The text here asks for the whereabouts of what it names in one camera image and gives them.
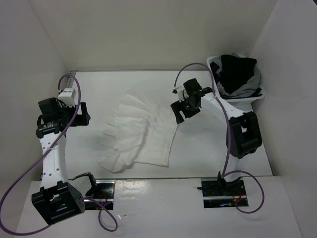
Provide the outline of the white pleated skirt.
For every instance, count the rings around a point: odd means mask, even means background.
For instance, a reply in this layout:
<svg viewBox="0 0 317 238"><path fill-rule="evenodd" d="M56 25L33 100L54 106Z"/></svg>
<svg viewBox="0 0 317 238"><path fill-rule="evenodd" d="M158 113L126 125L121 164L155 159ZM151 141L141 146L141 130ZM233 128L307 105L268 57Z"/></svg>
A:
<svg viewBox="0 0 317 238"><path fill-rule="evenodd" d="M102 132L99 165L111 173L135 164L168 167L176 130L172 109L128 91Z"/></svg>

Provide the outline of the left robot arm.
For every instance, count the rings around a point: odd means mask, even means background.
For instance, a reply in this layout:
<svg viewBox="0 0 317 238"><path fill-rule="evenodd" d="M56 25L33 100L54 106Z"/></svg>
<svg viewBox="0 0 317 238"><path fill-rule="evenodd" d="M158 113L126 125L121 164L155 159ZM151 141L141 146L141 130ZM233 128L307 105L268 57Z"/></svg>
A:
<svg viewBox="0 0 317 238"><path fill-rule="evenodd" d="M69 107L58 98L38 102L41 115L36 136L43 151L43 176L39 192L32 194L32 204L48 225L53 225L85 211L84 198L68 181L65 160L66 131L87 126L90 116L86 104Z"/></svg>

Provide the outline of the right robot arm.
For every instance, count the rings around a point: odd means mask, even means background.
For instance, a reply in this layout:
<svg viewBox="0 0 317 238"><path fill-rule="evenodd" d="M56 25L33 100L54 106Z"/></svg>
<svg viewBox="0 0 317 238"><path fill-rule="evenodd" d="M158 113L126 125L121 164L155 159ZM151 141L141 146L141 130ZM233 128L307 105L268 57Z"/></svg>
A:
<svg viewBox="0 0 317 238"><path fill-rule="evenodd" d="M178 100L170 106L178 124L195 116L201 109L207 110L226 126L226 158L218 172L214 191L228 195L241 179L242 159L256 152L262 145L262 136L254 112L244 112L218 97L210 87L201 87L195 78L183 86L174 87Z"/></svg>

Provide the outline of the white plastic basket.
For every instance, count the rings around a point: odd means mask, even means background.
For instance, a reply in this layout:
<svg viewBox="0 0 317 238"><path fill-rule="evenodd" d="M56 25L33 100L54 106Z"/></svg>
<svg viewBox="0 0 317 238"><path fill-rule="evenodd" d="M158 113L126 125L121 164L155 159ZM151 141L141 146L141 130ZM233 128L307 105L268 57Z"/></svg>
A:
<svg viewBox="0 0 317 238"><path fill-rule="evenodd" d="M222 63L220 63L220 56L208 57L206 62L208 64L208 68L212 72L213 70L211 69L210 64L214 63L214 60L216 60L215 62L216 65L218 65L219 68L222 69ZM256 66L255 66L254 72L255 72L255 76L251 78L252 90L247 89L246 86L242 86L242 89L239 89L238 92L234 93L233 96L229 96L229 94L225 92L224 88L219 83L216 82L218 73L216 72L212 73L216 94L229 103L247 104L247 103L252 103L255 100L263 99L265 97L265 91L261 88L261 73Z"/></svg>

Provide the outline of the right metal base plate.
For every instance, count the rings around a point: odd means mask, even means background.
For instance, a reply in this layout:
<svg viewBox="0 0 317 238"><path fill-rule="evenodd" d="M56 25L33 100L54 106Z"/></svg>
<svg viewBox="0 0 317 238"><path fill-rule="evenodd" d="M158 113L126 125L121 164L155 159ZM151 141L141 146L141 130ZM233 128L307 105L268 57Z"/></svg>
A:
<svg viewBox="0 0 317 238"><path fill-rule="evenodd" d="M242 179L227 188L221 188L216 178L203 178L197 190L202 192L204 208L248 207L248 199Z"/></svg>

